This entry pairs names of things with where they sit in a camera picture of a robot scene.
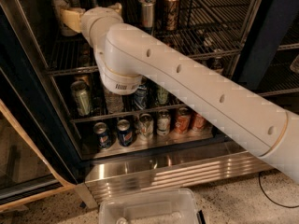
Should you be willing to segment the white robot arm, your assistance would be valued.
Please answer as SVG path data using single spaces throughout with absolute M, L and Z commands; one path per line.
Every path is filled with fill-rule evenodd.
M 261 161 L 299 182 L 299 116 L 123 22 L 112 8 L 61 8 L 59 19 L 93 48 L 104 86 L 126 95 L 146 77 Z

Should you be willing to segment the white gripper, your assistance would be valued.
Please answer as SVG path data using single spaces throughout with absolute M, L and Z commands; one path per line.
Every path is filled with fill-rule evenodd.
M 122 5 L 115 3 L 109 7 L 96 7 L 85 12 L 83 8 L 61 8 L 60 17 L 63 24 L 80 33 L 89 45 L 96 47 L 113 24 L 123 23 Z

